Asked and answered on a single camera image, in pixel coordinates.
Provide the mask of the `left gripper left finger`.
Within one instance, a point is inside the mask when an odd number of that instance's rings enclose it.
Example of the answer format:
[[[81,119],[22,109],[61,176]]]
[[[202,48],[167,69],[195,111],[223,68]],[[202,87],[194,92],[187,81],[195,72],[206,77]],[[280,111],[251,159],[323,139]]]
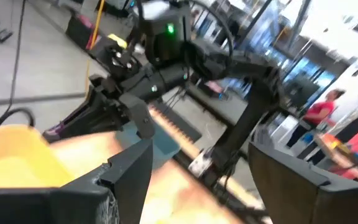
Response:
[[[153,143],[143,139],[97,167],[95,183],[108,190],[96,224],[140,224],[153,164]]]

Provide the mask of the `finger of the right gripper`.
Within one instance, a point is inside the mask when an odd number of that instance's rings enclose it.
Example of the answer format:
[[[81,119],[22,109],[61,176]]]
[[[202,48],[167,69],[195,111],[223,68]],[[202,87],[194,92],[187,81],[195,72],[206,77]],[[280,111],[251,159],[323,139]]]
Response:
[[[111,130],[111,105],[97,90],[91,90],[85,101],[59,123],[60,134],[93,134]]]
[[[122,131],[124,124],[126,124],[126,115],[115,108],[80,108],[55,126],[46,129],[44,138],[68,139],[105,131]]]

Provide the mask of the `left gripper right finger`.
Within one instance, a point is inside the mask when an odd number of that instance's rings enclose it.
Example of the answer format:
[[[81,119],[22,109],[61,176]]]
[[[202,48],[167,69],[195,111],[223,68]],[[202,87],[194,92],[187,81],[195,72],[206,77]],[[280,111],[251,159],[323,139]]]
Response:
[[[318,190],[330,180],[305,161],[249,144],[249,167],[273,224],[312,224]]]

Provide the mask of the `purple plastic witch hat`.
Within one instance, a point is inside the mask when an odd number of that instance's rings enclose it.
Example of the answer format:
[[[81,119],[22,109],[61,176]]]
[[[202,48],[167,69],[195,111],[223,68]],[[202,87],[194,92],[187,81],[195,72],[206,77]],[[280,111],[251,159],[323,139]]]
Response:
[[[60,132],[64,128],[63,123],[58,123],[55,126],[52,126],[49,129],[46,129],[42,136],[45,139],[52,139],[52,140],[59,140],[60,139]]]

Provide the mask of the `person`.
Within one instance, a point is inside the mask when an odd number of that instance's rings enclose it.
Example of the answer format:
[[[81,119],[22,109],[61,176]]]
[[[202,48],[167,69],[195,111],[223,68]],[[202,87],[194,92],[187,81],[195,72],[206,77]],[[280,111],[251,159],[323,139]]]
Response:
[[[301,119],[309,128],[299,124],[292,132],[286,147],[290,149],[305,133],[314,130],[323,120],[328,118],[335,109],[335,101],[345,94],[345,92],[342,89],[333,89],[326,95],[324,101],[313,104]]]

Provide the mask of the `yellow plastic bin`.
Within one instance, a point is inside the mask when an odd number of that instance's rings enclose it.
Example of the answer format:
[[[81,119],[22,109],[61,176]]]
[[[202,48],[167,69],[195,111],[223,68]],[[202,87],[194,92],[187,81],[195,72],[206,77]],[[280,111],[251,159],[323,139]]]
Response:
[[[61,187],[73,179],[35,128],[0,126],[0,189]]]

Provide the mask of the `teal plastic bin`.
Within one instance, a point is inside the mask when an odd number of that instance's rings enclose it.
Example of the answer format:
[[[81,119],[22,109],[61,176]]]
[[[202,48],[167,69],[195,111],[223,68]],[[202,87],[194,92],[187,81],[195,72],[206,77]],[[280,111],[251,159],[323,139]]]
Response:
[[[152,169],[157,170],[180,150],[180,146],[155,121],[153,126],[155,134],[152,138],[154,149]],[[133,122],[125,124],[123,131],[116,131],[115,138],[120,142],[123,149],[141,140]]]

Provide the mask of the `yellow tape tag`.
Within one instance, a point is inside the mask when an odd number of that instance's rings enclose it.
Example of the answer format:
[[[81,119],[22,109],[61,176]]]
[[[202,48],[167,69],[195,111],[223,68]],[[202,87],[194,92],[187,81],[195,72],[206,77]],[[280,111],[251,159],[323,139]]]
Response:
[[[109,34],[108,38],[114,40],[118,46],[122,47],[123,49],[127,48],[127,42],[120,37],[116,36],[115,34]]]

